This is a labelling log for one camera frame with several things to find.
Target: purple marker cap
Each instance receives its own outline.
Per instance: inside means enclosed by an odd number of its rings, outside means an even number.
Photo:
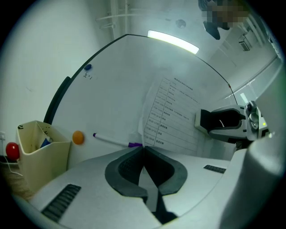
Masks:
[[[132,148],[132,147],[137,147],[137,146],[143,146],[141,143],[131,143],[131,142],[129,142],[129,145],[128,145],[128,147],[129,148]]]

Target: trash bin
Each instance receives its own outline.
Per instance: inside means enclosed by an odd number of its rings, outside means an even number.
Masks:
[[[50,138],[52,142],[41,147]],[[17,143],[20,153],[17,162],[31,191],[38,191],[67,170],[71,142],[50,124],[32,121],[19,125]]]

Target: paper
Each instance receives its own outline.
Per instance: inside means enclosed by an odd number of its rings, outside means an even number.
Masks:
[[[157,77],[147,94],[139,124],[143,144],[196,155],[199,130],[194,122],[200,107],[197,97],[192,85],[183,80]]]

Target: wooden floor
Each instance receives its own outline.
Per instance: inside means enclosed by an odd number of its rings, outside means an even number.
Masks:
[[[13,172],[21,173],[17,164],[10,165],[10,168]],[[12,194],[20,196],[27,201],[33,197],[34,193],[28,188],[24,178],[18,174],[11,173],[7,164],[0,163],[0,171]]]

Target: black vent grille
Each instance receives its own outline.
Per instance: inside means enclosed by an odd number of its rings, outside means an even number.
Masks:
[[[220,173],[220,174],[223,174],[225,172],[225,170],[226,170],[224,168],[219,168],[219,167],[215,167],[215,166],[212,166],[212,165],[206,165],[204,167],[204,169],[210,170],[210,171],[214,171],[214,172],[217,172],[217,173]]]
[[[58,222],[67,210],[81,187],[68,184],[65,188],[42,210],[42,214]]]

